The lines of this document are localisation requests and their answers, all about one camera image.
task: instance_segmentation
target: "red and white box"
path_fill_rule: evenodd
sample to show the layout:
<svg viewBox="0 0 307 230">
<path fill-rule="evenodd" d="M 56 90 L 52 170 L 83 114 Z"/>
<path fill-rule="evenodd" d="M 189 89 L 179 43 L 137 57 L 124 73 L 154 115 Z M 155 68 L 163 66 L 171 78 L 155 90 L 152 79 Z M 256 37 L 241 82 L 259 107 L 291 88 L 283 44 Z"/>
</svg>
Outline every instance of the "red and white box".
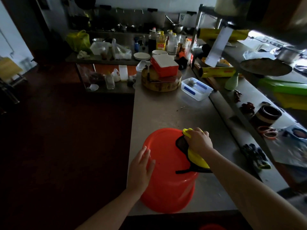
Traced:
<svg viewBox="0 0 307 230">
<path fill-rule="evenodd" d="M 177 75 L 179 65 L 174 61 L 174 57 L 167 54 L 153 55 L 150 61 L 159 77 Z"/>
</svg>

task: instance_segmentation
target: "round wooden chopping block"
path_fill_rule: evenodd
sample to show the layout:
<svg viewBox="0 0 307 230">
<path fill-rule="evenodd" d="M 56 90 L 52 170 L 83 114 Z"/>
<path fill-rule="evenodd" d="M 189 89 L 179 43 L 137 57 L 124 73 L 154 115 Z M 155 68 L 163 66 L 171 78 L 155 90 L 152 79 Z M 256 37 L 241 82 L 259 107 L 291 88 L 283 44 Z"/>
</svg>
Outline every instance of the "round wooden chopping block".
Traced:
<svg viewBox="0 0 307 230">
<path fill-rule="evenodd" d="M 181 85 L 182 73 L 178 70 L 177 81 L 175 77 L 162 77 L 159 78 L 158 73 L 155 69 L 150 66 L 150 80 L 147 78 L 147 68 L 142 71 L 142 85 L 146 88 L 158 91 L 158 92 L 169 92 L 176 90 Z"/>
</svg>

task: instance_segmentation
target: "white box lid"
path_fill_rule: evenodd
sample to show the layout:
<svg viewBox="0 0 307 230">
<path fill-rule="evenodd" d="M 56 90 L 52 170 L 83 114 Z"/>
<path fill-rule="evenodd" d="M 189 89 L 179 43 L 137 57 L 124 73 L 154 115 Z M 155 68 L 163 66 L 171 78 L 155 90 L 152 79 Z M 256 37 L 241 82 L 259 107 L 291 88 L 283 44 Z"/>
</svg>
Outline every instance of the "white box lid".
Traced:
<svg viewBox="0 0 307 230">
<path fill-rule="evenodd" d="M 178 66 L 178 64 L 174 61 L 174 57 L 167 54 L 153 55 L 153 58 L 161 68 Z"/>
</svg>

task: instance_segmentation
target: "red floor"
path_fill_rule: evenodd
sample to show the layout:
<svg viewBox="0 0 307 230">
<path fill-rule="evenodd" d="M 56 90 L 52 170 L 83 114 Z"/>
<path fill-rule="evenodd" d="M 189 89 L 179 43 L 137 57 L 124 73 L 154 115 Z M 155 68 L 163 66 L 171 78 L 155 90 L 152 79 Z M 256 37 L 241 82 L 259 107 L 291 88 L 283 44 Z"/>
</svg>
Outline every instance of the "red floor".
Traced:
<svg viewBox="0 0 307 230">
<path fill-rule="evenodd" d="M 126 187 L 134 97 L 86 95 L 67 63 L 26 77 L 21 102 L 0 116 L 0 229 L 74 229 Z M 225 215 L 131 217 L 122 229 L 248 227 Z"/>
</svg>

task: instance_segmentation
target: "person's left hand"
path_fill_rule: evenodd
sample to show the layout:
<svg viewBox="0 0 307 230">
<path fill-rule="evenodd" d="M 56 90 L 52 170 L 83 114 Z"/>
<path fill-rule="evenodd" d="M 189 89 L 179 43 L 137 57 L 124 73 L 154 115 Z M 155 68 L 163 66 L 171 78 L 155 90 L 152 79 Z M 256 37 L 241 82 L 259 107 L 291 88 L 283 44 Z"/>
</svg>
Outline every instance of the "person's left hand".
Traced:
<svg viewBox="0 0 307 230">
<path fill-rule="evenodd" d="M 146 150 L 146 146 L 144 146 L 132 160 L 129 168 L 127 190 L 134 192 L 140 197 L 149 184 L 156 164 L 156 161 L 152 160 L 148 166 L 148 170 L 146 170 L 149 155 L 150 149 Z"/>
</svg>

